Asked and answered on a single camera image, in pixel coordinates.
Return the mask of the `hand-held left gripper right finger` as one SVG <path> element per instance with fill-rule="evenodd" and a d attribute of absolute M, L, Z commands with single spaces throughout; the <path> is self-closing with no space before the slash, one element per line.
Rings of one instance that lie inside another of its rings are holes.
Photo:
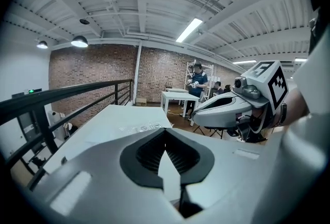
<path fill-rule="evenodd" d="M 173 128 L 166 129 L 166 133 L 166 198 L 178 203 L 183 197 L 204 210 L 253 212 L 257 209 L 274 167 L 282 132 L 270 135 L 264 145 L 221 140 Z M 195 160 L 201 160 L 203 155 L 197 156 L 172 136 L 182 136 L 189 144 L 198 143 L 213 153 L 213 167 L 201 182 L 180 186 L 184 173 L 171 161 L 172 151 L 180 158 L 179 165 L 196 169 L 197 175 L 203 175 L 208 165 L 199 168 Z"/>

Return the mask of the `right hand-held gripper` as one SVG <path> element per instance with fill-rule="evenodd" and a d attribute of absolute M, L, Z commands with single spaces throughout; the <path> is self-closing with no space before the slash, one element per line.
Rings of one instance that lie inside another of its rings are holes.
<path fill-rule="evenodd" d="M 280 61 L 260 61 L 235 79 L 234 93 L 223 93 L 200 104 L 192 113 L 192 121 L 210 128 L 237 126 L 243 141 L 259 143 L 265 140 L 261 131 L 274 121 L 277 110 L 289 90 Z M 252 110 L 263 108 L 261 125 L 251 127 Z"/>

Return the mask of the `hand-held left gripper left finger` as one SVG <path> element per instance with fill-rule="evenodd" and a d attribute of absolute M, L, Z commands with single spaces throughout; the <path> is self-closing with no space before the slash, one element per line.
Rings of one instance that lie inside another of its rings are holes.
<path fill-rule="evenodd" d="M 50 224 L 182 224 L 161 189 L 137 185 L 120 165 L 127 146 L 157 133 L 97 144 L 67 161 L 35 188 L 36 209 Z"/>

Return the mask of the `person's right forearm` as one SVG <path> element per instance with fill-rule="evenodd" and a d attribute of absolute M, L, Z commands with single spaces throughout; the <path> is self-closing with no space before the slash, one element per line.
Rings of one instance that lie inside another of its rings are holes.
<path fill-rule="evenodd" d="M 298 88 L 294 88 L 288 93 L 285 103 L 287 104 L 287 115 L 282 126 L 289 126 L 309 113 L 307 103 Z"/>

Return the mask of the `person's right hand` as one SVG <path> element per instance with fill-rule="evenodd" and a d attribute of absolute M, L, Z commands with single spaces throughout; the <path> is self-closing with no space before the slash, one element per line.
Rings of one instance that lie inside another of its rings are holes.
<path fill-rule="evenodd" d="M 263 108 L 252 110 L 253 122 L 251 127 L 253 128 L 253 130 L 257 131 L 259 129 L 264 111 L 265 110 Z"/>

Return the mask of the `black folding stand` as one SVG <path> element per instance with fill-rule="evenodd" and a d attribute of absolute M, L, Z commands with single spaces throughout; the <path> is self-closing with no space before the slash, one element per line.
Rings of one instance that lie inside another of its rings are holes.
<path fill-rule="evenodd" d="M 239 133 L 235 130 L 227 130 L 221 128 L 206 128 L 202 126 L 196 126 L 193 133 L 200 134 L 206 137 L 212 137 L 215 139 L 235 141 L 240 137 Z"/>

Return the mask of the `white air purifier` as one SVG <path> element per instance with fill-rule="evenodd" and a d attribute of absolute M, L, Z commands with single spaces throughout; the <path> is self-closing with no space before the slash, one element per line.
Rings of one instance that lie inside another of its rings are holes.
<path fill-rule="evenodd" d="M 53 124 L 55 124 L 59 120 L 61 120 L 61 115 L 60 115 L 60 113 L 51 110 L 51 111 L 48 111 L 48 119 L 49 119 L 50 125 L 52 126 Z M 65 129 L 64 129 L 63 125 L 61 125 L 56 130 L 54 130 L 53 134 L 54 134 L 55 138 L 64 142 L 66 133 L 65 133 Z"/>

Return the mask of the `silver wristwatch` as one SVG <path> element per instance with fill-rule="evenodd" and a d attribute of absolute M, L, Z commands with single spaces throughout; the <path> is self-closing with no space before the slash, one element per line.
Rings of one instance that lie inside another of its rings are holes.
<path fill-rule="evenodd" d="M 283 101 L 280 106 L 280 116 L 279 116 L 278 122 L 276 124 L 277 127 L 282 126 L 283 122 L 286 119 L 286 115 L 287 115 L 287 104 Z"/>

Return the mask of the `black door with green sign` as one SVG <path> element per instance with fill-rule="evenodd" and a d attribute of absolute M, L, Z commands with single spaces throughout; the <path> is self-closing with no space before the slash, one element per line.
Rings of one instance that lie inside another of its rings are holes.
<path fill-rule="evenodd" d="M 27 142 L 32 141 L 40 133 L 34 110 L 19 115 L 17 120 Z"/>

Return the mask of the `black metal railing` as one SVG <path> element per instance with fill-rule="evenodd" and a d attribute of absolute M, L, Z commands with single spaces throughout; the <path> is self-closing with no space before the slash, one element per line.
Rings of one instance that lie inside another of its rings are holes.
<path fill-rule="evenodd" d="M 88 84 L 81 84 L 70 86 L 66 88 L 60 88 L 55 90 L 48 90 L 38 93 L 31 93 L 19 98 L 9 99 L 0 102 L 0 125 L 3 125 L 14 118 L 19 117 L 22 114 L 34 111 L 36 113 L 37 124 L 40 127 L 40 132 L 37 134 L 36 138 L 25 143 L 17 151 L 15 151 L 6 161 L 4 167 L 7 171 L 11 170 L 18 160 L 22 159 L 23 156 L 30 151 L 37 143 L 44 142 L 46 147 L 51 152 L 51 155 L 54 155 L 60 147 L 57 147 L 54 141 L 53 132 L 58 129 L 60 126 L 69 122 L 71 119 L 75 118 L 84 111 L 90 109 L 94 105 L 99 104 L 103 100 L 114 97 L 114 100 L 110 102 L 110 105 L 119 105 L 125 106 L 132 98 L 132 87 L 134 81 L 131 79 L 126 80 L 115 80 L 115 81 L 104 81 L 104 82 L 95 82 Z M 59 121 L 55 122 L 53 125 L 50 125 L 46 119 L 42 116 L 42 111 L 44 106 L 72 97 L 77 96 L 86 92 L 114 87 L 113 92 L 100 97 L 99 99 L 79 108 L 67 115 L 64 118 L 61 118 Z"/>

